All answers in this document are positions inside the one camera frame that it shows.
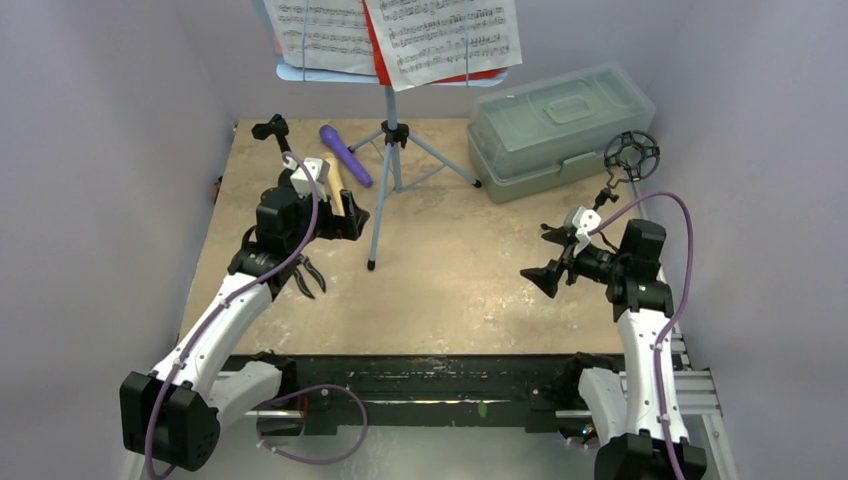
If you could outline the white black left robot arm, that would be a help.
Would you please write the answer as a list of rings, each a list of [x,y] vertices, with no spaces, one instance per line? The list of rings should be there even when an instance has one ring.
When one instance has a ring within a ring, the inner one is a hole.
[[[356,240],[369,218],[351,191],[339,193],[343,212],[330,201],[291,186],[266,190],[257,222],[245,232],[222,284],[189,334],[147,373],[131,372],[119,389],[123,443],[143,459],[144,474],[165,479],[175,469],[196,471],[210,459],[221,433],[262,405],[298,411],[312,392],[294,360],[254,355],[239,371],[219,376],[245,331],[271,305],[315,238]]]

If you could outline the purple toy microphone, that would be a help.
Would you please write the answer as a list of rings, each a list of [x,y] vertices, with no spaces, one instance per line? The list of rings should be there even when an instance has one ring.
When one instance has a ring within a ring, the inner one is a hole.
[[[373,186],[373,179],[366,168],[359,162],[354,153],[344,143],[338,131],[324,124],[319,128],[319,137],[323,144],[340,160],[347,169],[353,174],[355,179],[364,187],[370,188]]]

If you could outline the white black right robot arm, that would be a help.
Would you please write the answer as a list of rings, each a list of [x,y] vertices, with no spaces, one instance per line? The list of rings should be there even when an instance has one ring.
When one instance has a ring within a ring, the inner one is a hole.
[[[561,392],[576,407],[587,405],[598,439],[597,479],[701,479],[706,451],[692,444],[675,386],[670,286],[658,277],[665,229],[651,221],[627,223],[613,251],[592,245],[599,216],[585,211],[560,227],[544,225],[544,240],[563,248],[559,258],[520,274],[548,297],[561,282],[580,277],[606,288],[623,345],[625,373],[599,366],[564,376]]]

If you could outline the black round-base microphone stand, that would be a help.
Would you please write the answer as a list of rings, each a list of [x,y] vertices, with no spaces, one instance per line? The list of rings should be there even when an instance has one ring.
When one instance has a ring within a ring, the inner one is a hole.
[[[297,162],[288,156],[291,152],[291,147],[287,139],[289,133],[290,129],[287,121],[281,114],[274,114],[267,122],[256,123],[251,129],[251,134],[256,140],[266,140],[273,136],[279,147],[285,168],[296,170],[298,167]]]

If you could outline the black tripod microphone stand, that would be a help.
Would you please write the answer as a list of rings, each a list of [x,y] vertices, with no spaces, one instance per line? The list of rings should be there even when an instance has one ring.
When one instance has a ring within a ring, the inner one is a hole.
[[[629,130],[614,136],[603,152],[603,165],[609,178],[595,197],[595,210],[607,202],[616,203],[619,184],[638,183],[649,178],[661,162],[660,145],[648,132]]]

